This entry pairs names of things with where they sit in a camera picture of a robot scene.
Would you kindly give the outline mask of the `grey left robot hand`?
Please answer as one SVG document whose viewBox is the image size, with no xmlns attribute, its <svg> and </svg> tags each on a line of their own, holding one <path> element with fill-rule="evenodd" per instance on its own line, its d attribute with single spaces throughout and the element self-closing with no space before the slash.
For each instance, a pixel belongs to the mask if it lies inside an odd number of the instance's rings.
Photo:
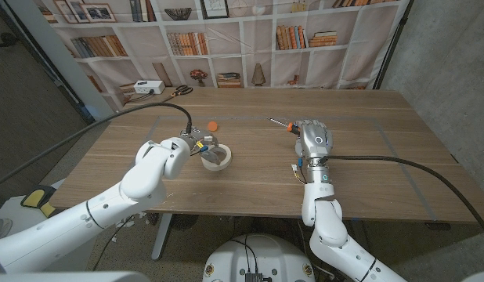
<svg viewBox="0 0 484 282">
<path fill-rule="evenodd" d="M 220 165 L 228 157 L 217 138 L 209 131 L 193 128 L 191 133 L 182 130 L 180 136 L 190 145 L 190 155 L 199 154 L 204 160 Z"/>
</svg>

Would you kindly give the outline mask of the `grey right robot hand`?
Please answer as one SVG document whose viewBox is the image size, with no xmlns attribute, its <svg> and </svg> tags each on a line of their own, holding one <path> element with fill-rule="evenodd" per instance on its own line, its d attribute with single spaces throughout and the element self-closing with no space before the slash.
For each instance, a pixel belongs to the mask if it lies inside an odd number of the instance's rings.
<svg viewBox="0 0 484 282">
<path fill-rule="evenodd" d="M 318 120 L 300 120 L 295 124 L 300 135 L 295 143 L 295 152 L 305 159 L 322 158 L 329 155 L 333 148 L 332 131 Z"/>
</svg>

